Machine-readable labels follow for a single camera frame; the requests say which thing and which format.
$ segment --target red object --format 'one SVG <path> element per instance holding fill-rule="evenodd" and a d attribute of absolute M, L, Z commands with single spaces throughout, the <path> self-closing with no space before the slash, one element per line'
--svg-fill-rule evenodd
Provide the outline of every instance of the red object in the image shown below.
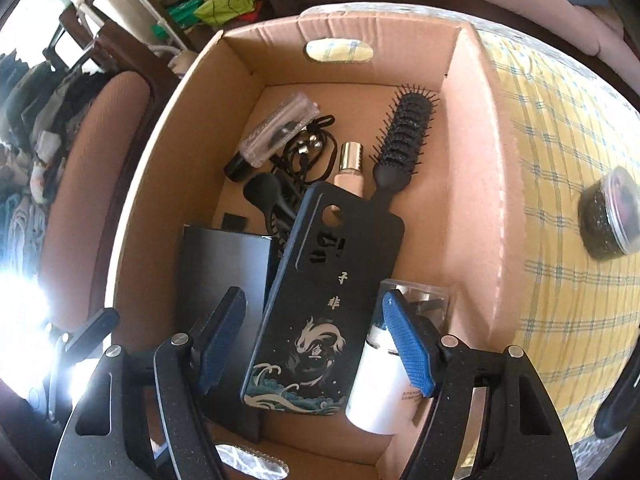
<path fill-rule="evenodd" d="M 247 12 L 245 14 L 241 14 L 236 18 L 236 20 L 240 20 L 241 22 L 253 23 L 258 19 L 258 13 L 260 13 L 260 8 L 262 7 L 262 2 L 258 1 L 255 3 L 255 9 L 251 12 Z"/>

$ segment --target black cap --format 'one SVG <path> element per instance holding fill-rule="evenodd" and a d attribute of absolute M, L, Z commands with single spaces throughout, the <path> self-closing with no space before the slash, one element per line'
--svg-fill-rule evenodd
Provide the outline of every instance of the black cap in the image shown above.
<path fill-rule="evenodd" d="M 237 152 L 225 166 L 225 175 L 234 182 L 242 182 L 251 175 L 253 170 L 254 167 L 244 160 L 240 152 Z"/>

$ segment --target yellow plaid tablecloth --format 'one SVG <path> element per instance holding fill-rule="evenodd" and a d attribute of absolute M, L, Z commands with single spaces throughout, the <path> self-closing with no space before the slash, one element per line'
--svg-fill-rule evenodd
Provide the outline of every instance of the yellow plaid tablecloth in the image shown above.
<path fill-rule="evenodd" d="M 510 105 L 524 180 L 527 299 L 515 342 L 572 444 L 593 434 L 640 322 L 640 257 L 591 260 L 577 202 L 618 165 L 640 182 L 640 123 L 620 98 L 596 91 L 562 62 L 493 32 L 479 34 Z"/>

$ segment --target pile of clothes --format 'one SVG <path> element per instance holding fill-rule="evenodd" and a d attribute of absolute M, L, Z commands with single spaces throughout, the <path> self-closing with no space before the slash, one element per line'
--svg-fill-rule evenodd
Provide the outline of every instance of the pile of clothes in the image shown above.
<path fill-rule="evenodd" d="M 38 272 L 49 205 L 93 100 L 113 74 L 0 56 L 0 269 Z"/>

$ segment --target black hair brush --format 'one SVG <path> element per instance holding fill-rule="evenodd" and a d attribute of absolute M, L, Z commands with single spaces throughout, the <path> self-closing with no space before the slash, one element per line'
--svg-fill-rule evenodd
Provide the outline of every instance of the black hair brush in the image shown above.
<path fill-rule="evenodd" d="M 386 116 L 386 131 L 380 130 L 383 136 L 377 137 L 380 146 L 374 147 L 376 156 L 372 157 L 376 191 L 371 200 L 384 209 L 416 173 L 431 113 L 438 101 L 434 97 L 434 93 L 415 86 L 401 86 L 396 91 L 394 104 L 390 105 L 392 113 Z"/>

